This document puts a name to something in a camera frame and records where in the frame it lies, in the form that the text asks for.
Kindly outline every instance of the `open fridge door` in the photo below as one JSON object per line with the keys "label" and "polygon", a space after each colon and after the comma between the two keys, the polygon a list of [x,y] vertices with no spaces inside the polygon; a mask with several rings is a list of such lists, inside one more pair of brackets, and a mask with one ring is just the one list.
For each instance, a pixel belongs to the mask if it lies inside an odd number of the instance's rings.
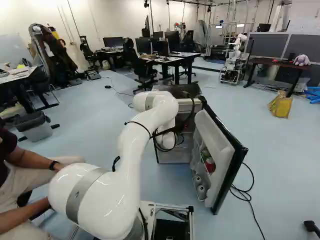
{"label": "open fridge door", "polygon": [[190,162],[193,182],[199,200],[216,215],[248,149],[231,134],[205,101],[194,122]]}

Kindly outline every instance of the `black wristwatch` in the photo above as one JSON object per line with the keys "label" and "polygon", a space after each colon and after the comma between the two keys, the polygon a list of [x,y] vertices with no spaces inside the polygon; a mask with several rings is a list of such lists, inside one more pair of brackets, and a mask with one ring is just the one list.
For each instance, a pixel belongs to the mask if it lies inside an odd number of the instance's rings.
{"label": "black wristwatch", "polygon": [[49,166],[49,169],[51,170],[51,171],[55,171],[55,169],[54,169],[54,165],[55,164],[59,164],[59,162],[58,161],[52,161],[52,163],[50,164],[50,166]]}

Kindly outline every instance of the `trash bin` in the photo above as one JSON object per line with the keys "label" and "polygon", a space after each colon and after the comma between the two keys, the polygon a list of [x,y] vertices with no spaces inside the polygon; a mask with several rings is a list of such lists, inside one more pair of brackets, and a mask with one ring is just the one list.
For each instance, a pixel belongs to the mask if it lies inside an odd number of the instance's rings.
{"label": "trash bin", "polygon": [[50,137],[53,130],[49,124],[50,119],[42,111],[37,111],[22,117],[18,117],[15,123],[16,129],[23,133],[30,141],[37,142]]}

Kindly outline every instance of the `person's hand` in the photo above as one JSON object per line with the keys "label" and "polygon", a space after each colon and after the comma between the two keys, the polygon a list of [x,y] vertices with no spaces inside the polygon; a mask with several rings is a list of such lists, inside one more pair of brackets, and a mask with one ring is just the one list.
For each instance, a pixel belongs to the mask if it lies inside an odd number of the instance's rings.
{"label": "person's hand", "polygon": [[61,169],[63,169],[65,167],[65,165],[57,162],[55,165],[53,165],[53,168],[56,172],[59,172]]}

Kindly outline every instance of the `wall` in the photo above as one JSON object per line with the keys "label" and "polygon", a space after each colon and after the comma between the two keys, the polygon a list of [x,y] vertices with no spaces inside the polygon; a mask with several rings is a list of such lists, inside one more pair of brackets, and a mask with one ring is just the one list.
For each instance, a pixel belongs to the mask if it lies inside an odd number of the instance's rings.
{"label": "wall", "polygon": [[[28,32],[30,24],[39,23],[46,25],[50,23],[50,25],[57,29],[60,37],[65,39],[67,43],[76,42],[76,45],[68,44],[67,49],[69,55],[78,66],[85,68],[88,65],[79,50],[80,40],[67,0],[0,1],[0,22],[2,23],[0,24],[0,35],[18,32],[22,36],[25,45],[27,45],[30,42]],[[275,7],[279,1],[280,0],[276,0],[274,3],[270,21],[273,19]],[[141,28],[145,26],[145,19],[147,14],[149,14],[149,9],[144,8],[143,0],[69,0],[69,2],[78,26],[79,34],[87,36],[88,43],[92,50],[104,46],[103,37],[123,36],[135,39],[141,36]],[[256,12],[257,0],[249,0],[248,2],[248,22],[252,22],[252,18]],[[254,30],[259,23],[268,21],[271,2],[272,0],[259,0],[255,19],[256,23],[253,26]],[[67,23],[67,30],[62,22],[57,6],[59,6],[64,22]],[[181,22],[182,19],[186,23],[187,29],[194,28],[197,19],[197,6],[195,4],[186,3],[184,5],[183,2],[170,1],[169,8],[170,25],[166,0],[152,0],[153,25],[155,31],[159,31],[160,29],[165,31],[168,27],[173,30],[174,23]],[[244,22],[247,11],[246,3],[237,3],[236,9],[235,19]],[[213,7],[210,19],[211,23],[214,18],[214,10],[215,8]],[[217,6],[214,18],[215,23],[219,20],[226,21],[227,12],[228,5]],[[207,8],[203,6],[199,7],[198,19],[205,19],[207,23],[209,22]],[[250,27],[250,25],[247,25],[246,31],[248,31]]]}
{"label": "wall", "polygon": [[292,0],[288,32],[320,35],[320,1]]}

